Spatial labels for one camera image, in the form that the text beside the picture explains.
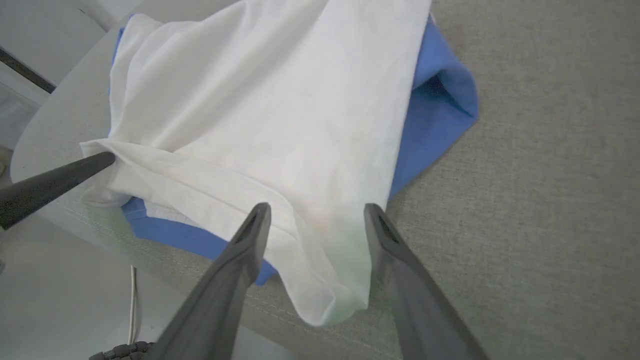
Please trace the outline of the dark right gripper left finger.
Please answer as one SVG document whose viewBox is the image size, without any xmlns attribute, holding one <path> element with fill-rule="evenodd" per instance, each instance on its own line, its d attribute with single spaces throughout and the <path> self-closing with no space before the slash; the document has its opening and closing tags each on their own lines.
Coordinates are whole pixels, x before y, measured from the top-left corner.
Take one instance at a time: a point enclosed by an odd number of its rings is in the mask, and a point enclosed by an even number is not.
<svg viewBox="0 0 640 360">
<path fill-rule="evenodd" d="M 151 347 L 151 360 L 230 360 L 243 303 L 258 278 L 271 226 L 257 203 Z"/>
</svg>

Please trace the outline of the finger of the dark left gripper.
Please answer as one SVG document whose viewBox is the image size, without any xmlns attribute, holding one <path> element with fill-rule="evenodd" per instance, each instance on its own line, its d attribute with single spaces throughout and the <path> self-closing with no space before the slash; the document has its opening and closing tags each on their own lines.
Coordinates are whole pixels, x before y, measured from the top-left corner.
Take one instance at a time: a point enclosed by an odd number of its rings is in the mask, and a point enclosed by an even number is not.
<svg viewBox="0 0 640 360">
<path fill-rule="evenodd" d="M 9 230 L 71 189 L 112 166 L 115 160 L 114 153 L 100 152 L 1 189 L 1 228 Z"/>
</svg>

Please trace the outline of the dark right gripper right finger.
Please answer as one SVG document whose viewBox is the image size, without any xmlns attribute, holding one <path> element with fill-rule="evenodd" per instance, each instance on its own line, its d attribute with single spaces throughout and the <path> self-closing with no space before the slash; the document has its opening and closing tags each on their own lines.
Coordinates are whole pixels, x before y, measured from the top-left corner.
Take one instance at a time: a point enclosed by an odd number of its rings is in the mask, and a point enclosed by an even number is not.
<svg viewBox="0 0 640 360">
<path fill-rule="evenodd" d="M 486 360 L 488 355 L 434 278 L 376 203 L 365 206 L 372 273 L 390 303 L 405 360 Z"/>
</svg>

